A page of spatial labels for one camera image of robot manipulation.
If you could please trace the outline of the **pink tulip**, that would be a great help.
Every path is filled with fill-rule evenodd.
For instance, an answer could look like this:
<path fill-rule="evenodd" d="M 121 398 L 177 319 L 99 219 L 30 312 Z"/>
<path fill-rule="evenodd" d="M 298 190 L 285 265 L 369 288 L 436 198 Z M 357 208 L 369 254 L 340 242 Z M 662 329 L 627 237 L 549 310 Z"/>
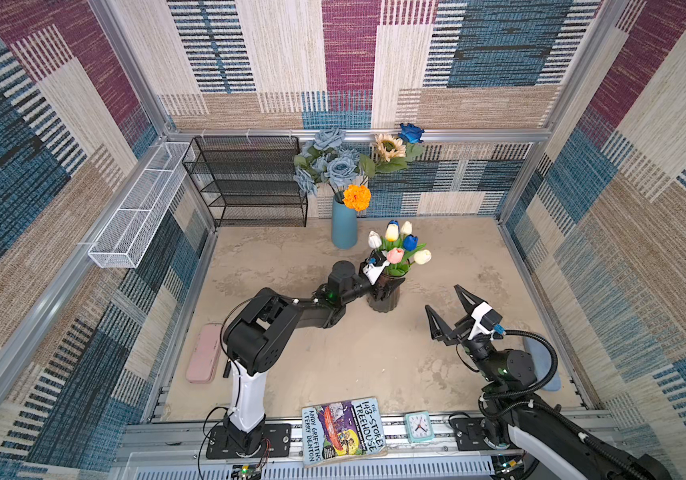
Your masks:
<path fill-rule="evenodd" d="M 387 252 L 386 260 L 390 265 L 398 265 L 404 257 L 405 250 L 400 247 L 394 247 Z"/>

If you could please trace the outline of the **white tulip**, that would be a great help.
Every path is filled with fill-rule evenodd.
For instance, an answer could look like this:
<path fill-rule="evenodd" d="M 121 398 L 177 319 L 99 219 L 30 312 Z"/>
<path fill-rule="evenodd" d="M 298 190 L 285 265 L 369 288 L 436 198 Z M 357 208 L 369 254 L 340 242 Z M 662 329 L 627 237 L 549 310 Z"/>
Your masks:
<path fill-rule="evenodd" d="M 412 262 L 418 265 L 424 265 L 431 259 L 432 253 L 428 249 L 421 249 L 413 255 Z"/>
<path fill-rule="evenodd" d="M 368 246 L 373 250 L 379 250 L 382 246 L 381 236 L 375 232 L 370 231 L 368 235 Z"/>

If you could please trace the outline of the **red ribbed glass vase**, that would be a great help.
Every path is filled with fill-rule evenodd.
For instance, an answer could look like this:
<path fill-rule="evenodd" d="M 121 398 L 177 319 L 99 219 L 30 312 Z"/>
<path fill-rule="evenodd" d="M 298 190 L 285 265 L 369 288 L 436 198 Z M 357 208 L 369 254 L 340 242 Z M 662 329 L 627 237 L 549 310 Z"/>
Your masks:
<path fill-rule="evenodd" d="M 400 298 L 400 287 L 405 280 L 404 276 L 381 274 L 372 287 L 372 291 L 366 297 L 368 305 L 379 313 L 388 313 L 394 310 Z"/>

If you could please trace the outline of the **yellow tulip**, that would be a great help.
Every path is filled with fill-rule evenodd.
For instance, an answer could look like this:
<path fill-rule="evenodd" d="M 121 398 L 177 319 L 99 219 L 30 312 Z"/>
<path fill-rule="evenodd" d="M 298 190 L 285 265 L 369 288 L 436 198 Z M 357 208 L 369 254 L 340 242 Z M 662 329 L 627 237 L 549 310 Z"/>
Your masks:
<path fill-rule="evenodd" d="M 400 236 L 400 228 L 397 228 L 395 225 L 388 225 L 384 238 L 388 242 L 396 242 L 399 239 Z"/>

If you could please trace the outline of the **cream tulip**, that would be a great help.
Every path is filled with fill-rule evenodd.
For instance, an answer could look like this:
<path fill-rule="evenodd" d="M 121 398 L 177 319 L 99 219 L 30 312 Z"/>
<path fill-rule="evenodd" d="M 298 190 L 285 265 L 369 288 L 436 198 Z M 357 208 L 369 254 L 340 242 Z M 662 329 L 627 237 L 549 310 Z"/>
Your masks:
<path fill-rule="evenodd" d="M 412 224 L 410 221 L 405 221 L 401 225 L 400 233 L 402 236 L 406 237 L 412 234 Z"/>

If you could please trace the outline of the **blue ceramic vase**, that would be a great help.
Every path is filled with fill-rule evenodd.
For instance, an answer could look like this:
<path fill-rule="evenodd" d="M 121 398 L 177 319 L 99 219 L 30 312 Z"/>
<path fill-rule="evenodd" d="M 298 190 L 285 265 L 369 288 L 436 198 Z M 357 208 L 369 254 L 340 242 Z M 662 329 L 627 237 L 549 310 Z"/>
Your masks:
<path fill-rule="evenodd" d="M 357 243 L 357 212 L 347 207 L 342 201 L 334 200 L 332 203 L 332 229 L 331 239 L 333 244 L 347 250 Z"/>

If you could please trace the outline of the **orange marigold flower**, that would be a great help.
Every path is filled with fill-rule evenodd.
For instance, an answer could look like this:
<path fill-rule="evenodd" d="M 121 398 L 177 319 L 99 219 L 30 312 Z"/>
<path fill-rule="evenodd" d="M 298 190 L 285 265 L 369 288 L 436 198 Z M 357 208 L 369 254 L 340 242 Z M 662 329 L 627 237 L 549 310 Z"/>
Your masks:
<path fill-rule="evenodd" d="M 366 210 L 371 202 L 371 192 L 366 185 L 349 185 L 343 193 L 343 204 L 356 212 Z"/>

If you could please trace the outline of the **cream sunflower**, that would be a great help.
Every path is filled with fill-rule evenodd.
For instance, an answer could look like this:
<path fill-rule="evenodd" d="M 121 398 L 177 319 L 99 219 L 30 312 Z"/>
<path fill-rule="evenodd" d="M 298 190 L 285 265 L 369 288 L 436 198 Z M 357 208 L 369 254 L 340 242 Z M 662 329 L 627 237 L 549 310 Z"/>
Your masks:
<path fill-rule="evenodd" d="M 359 159 L 359 170 L 365 178 L 395 173 L 408 167 L 406 145 L 402 139 L 390 134 L 377 134 L 374 156 L 361 155 Z"/>

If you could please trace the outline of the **pale blue rose bouquet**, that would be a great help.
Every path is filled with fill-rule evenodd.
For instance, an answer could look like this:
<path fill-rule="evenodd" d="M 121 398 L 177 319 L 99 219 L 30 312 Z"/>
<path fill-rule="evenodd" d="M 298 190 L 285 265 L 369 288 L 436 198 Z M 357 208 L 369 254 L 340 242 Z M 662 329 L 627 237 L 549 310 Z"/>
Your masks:
<path fill-rule="evenodd" d="M 294 180 L 305 195 L 317 195 L 318 186 L 327 184 L 333 198 L 342 203 L 344 191 L 362 175 L 360 153 L 344 148 L 346 131 L 340 128 L 319 130 L 294 157 Z"/>

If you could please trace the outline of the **dark blue rose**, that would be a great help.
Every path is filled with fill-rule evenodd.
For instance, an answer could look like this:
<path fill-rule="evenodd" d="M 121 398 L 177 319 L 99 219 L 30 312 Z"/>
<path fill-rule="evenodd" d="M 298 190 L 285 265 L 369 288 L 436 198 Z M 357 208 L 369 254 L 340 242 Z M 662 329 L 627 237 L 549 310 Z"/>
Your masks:
<path fill-rule="evenodd" d="M 401 123 L 398 137 L 403 141 L 406 159 L 412 161 L 423 152 L 424 130 L 412 123 Z"/>

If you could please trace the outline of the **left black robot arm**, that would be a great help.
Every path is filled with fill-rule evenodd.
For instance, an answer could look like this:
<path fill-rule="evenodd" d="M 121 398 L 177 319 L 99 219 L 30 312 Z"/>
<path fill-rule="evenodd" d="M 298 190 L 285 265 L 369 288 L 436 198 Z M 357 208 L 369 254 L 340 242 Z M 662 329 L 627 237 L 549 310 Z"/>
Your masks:
<path fill-rule="evenodd" d="M 366 261 L 357 267 L 338 261 L 327 281 L 309 298 L 281 295 L 266 287 L 249 299 L 221 341 L 233 373 L 232 400 L 224 418 L 231 441 L 248 451 L 263 441 L 266 375 L 295 330 L 329 329 L 342 319 L 346 306 L 353 301 L 393 295 L 405 279 L 388 280 L 385 269 L 384 262 Z"/>

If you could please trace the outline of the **blue grey oval pad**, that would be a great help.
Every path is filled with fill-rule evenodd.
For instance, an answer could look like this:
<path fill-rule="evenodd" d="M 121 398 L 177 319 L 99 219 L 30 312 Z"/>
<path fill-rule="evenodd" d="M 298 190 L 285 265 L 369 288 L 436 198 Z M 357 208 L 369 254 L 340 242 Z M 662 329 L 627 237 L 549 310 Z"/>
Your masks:
<path fill-rule="evenodd" d="M 536 379 L 541 381 L 551 367 L 551 356 L 548 349 L 538 340 L 525 337 L 523 340 L 524 350 L 532 357 Z M 542 389 L 547 392 L 557 392 L 561 389 L 559 373 L 556 372 Z"/>

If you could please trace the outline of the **colourful treehouse book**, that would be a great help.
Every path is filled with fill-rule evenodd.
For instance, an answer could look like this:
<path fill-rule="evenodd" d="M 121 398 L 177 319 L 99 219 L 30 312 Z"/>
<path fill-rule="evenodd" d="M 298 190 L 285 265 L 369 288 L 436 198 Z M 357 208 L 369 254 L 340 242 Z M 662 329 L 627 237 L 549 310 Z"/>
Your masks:
<path fill-rule="evenodd" d="M 387 452 L 375 397 L 308 406 L 302 409 L 301 421 L 305 467 Z"/>

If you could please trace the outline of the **pink pencil case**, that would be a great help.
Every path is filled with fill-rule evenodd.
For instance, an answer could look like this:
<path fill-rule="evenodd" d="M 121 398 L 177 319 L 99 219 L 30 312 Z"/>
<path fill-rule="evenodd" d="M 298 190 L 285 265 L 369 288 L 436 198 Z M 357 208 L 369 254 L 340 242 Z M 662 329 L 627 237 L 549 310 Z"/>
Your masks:
<path fill-rule="evenodd" d="M 186 370 L 189 383 L 205 384 L 212 381 L 221 353 L 221 332 L 221 324 L 208 323 L 201 328 Z"/>

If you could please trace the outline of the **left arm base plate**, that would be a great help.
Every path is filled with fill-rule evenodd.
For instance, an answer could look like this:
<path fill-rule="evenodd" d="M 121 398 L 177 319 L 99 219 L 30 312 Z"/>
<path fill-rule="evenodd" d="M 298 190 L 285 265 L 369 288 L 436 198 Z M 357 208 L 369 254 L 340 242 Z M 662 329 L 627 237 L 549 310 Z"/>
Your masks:
<path fill-rule="evenodd" d="M 289 456 L 292 425 L 289 423 L 260 423 L 250 432 L 239 430 L 227 422 L 208 432 L 205 457 L 208 460 L 255 458 L 268 453 L 270 458 Z"/>

